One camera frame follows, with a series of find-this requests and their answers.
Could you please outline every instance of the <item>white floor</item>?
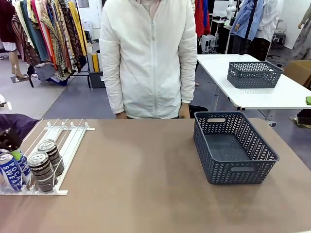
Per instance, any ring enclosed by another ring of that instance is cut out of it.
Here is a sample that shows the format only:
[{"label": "white floor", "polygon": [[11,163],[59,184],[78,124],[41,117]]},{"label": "white floor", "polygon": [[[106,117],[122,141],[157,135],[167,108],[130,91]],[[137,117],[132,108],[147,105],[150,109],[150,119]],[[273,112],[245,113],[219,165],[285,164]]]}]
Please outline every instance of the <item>white floor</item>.
[{"label": "white floor", "polygon": [[[27,73],[26,63],[21,60],[20,68],[23,74]],[[0,60],[0,94],[11,102],[12,110],[0,108],[0,114],[20,113],[40,119],[65,89],[38,79],[32,79],[35,86],[32,88],[29,81],[12,83],[11,76],[11,64],[6,56],[4,60]]]}]

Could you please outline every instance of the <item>purple cloth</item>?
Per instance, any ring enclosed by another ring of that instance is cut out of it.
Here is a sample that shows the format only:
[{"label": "purple cloth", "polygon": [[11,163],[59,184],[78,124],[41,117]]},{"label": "purple cloth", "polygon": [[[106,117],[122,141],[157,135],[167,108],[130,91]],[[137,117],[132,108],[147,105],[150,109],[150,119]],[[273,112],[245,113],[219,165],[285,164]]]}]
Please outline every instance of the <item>purple cloth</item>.
[{"label": "purple cloth", "polygon": [[23,140],[38,121],[22,114],[0,114],[0,131],[13,128]]}]

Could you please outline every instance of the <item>basket handle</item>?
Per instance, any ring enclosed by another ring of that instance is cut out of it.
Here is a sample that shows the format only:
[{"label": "basket handle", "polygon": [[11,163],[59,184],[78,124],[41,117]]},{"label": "basket handle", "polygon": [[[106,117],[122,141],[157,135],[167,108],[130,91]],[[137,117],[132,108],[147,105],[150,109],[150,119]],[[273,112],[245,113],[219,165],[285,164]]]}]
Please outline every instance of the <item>basket handle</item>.
[{"label": "basket handle", "polygon": [[225,122],[225,118],[209,118],[207,119],[208,123],[223,123]]},{"label": "basket handle", "polygon": [[253,166],[235,166],[231,168],[231,171],[255,171]]}]

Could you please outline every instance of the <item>gray storage bin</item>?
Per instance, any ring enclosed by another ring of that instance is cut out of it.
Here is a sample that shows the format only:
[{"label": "gray storage bin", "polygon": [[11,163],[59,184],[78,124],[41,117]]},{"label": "gray storage bin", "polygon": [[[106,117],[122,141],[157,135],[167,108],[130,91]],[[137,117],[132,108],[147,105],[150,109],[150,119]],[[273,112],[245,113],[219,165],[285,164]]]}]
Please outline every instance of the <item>gray storage bin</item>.
[{"label": "gray storage bin", "polygon": [[241,112],[195,113],[193,139],[211,184],[262,183],[279,160]]},{"label": "gray storage bin", "polygon": [[227,79],[235,88],[275,88],[282,72],[269,62],[229,62]]},{"label": "gray storage bin", "polygon": [[103,72],[88,72],[93,88],[106,88],[105,82],[101,80]]}]

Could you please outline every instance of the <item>person's left hand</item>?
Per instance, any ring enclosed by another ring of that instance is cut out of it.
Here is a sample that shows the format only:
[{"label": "person's left hand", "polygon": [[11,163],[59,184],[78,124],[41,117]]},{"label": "person's left hand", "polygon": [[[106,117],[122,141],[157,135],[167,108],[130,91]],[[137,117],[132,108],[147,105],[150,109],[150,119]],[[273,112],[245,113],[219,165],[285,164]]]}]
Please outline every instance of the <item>person's left hand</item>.
[{"label": "person's left hand", "polygon": [[238,31],[238,29],[239,29],[239,27],[240,27],[240,25],[239,25],[239,24],[235,25],[234,30],[237,32],[237,31]]},{"label": "person's left hand", "polygon": [[181,103],[181,107],[179,109],[179,118],[190,119],[189,104]]}]

